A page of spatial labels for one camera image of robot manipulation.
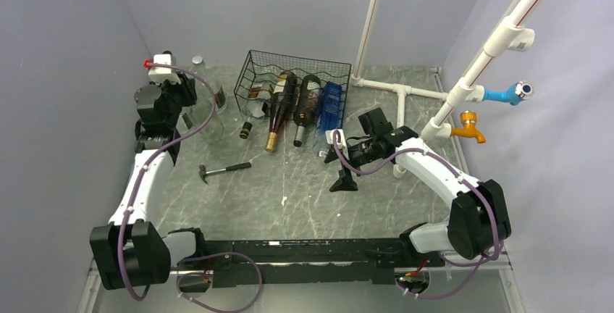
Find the clear bottle dark neck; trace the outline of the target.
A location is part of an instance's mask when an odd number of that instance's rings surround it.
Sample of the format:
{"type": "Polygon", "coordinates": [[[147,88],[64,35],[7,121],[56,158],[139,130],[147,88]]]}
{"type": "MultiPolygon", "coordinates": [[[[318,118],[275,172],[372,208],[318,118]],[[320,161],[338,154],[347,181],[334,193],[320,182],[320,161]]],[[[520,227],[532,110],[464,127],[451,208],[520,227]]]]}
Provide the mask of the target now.
{"type": "Polygon", "coordinates": [[[184,108],[180,115],[180,122],[182,126],[185,128],[183,130],[184,133],[191,131],[194,127],[193,116],[191,114],[191,110],[188,108],[184,108]]]}

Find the blue tinted clear bottle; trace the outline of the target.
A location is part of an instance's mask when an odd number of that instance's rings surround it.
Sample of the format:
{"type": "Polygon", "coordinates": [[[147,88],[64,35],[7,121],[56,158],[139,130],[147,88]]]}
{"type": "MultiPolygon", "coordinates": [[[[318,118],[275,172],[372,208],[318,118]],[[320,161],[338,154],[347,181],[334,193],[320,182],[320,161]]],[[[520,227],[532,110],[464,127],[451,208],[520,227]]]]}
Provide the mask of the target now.
{"type": "Polygon", "coordinates": [[[215,110],[212,110],[211,99],[207,96],[199,97],[195,105],[187,110],[190,120],[189,129],[199,127],[207,118],[211,118],[197,136],[206,141],[216,141],[224,134],[224,126],[215,110]]]}

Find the bottle black gold cap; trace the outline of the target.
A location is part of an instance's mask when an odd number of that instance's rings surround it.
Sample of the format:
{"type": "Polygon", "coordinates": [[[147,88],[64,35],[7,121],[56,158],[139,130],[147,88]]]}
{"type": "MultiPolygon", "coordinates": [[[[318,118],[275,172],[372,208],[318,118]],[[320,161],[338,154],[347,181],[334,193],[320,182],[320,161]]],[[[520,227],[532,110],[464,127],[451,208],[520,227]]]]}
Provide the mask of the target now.
{"type": "Polygon", "coordinates": [[[273,89],[270,82],[254,83],[251,86],[242,110],[245,121],[239,133],[241,139],[249,137],[255,120],[267,115],[273,89]]]}

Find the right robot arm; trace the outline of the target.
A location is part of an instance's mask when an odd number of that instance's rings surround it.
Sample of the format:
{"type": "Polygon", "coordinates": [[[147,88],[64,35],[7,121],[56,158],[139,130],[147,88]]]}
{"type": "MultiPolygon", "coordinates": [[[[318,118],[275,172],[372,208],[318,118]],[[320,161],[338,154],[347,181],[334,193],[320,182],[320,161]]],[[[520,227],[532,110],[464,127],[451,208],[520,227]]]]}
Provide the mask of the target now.
{"type": "Polygon", "coordinates": [[[454,251],[467,260],[493,250],[497,256],[511,234],[511,225],[502,187],[495,180],[479,180],[453,166],[430,149],[407,126],[394,128],[380,108],[359,117],[365,138],[347,144],[341,129],[326,132],[331,146],[325,161],[340,160],[339,178],[330,188],[357,191],[353,176],[367,175],[362,166],[376,160],[396,164],[425,183],[449,209],[443,222],[423,222],[400,235],[399,256],[416,266],[428,253],[454,251]]]}

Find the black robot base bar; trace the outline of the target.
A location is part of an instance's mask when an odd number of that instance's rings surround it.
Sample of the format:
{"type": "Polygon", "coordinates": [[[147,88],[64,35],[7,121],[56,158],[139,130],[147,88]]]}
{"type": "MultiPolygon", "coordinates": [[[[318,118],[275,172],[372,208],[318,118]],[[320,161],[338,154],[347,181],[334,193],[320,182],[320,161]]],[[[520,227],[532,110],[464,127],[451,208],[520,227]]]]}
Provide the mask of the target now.
{"type": "Polygon", "coordinates": [[[407,239],[349,238],[205,241],[174,269],[211,276],[213,288],[250,284],[370,282],[393,285],[402,272],[443,267],[407,239]]]}

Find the clear bottle silver cap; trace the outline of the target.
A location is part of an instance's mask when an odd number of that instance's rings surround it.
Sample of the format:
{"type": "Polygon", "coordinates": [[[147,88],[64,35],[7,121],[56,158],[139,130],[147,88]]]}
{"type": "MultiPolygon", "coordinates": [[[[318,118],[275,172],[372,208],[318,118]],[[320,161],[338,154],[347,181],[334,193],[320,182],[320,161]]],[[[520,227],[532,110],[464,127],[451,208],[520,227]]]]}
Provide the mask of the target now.
{"type": "Polygon", "coordinates": [[[225,109],[227,108],[227,94],[224,90],[224,87],[219,81],[209,79],[206,76],[206,65],[205,65],[205,62],[202,56],[199,56],[199,55],[194,56],[191,59],[191,63],[192,63],[191,70],[195,74],[205,79],[210,85],[210,87],[213,89],[216,113],[217,114],[223,113],[225,109]]]}

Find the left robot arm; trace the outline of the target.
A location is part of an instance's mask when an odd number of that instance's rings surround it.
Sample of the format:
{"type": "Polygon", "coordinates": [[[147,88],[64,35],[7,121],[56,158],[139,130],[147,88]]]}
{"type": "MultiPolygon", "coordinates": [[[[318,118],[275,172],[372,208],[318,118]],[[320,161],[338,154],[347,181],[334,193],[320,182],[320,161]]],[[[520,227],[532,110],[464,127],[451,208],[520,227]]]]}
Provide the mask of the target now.
{"type": "Polygon", "coordinates": [[[178,84],[149,83],[135,92],[135,160],[124,196],[105,226],[92,229],[90,245],[107,290],[165,283],[180,262],[196,270],[208,249],[195,228],[162,237],[156,229],[157,206],[180,152],[177,122],[197,101],[195,82],[184,75],[178,84]]]}

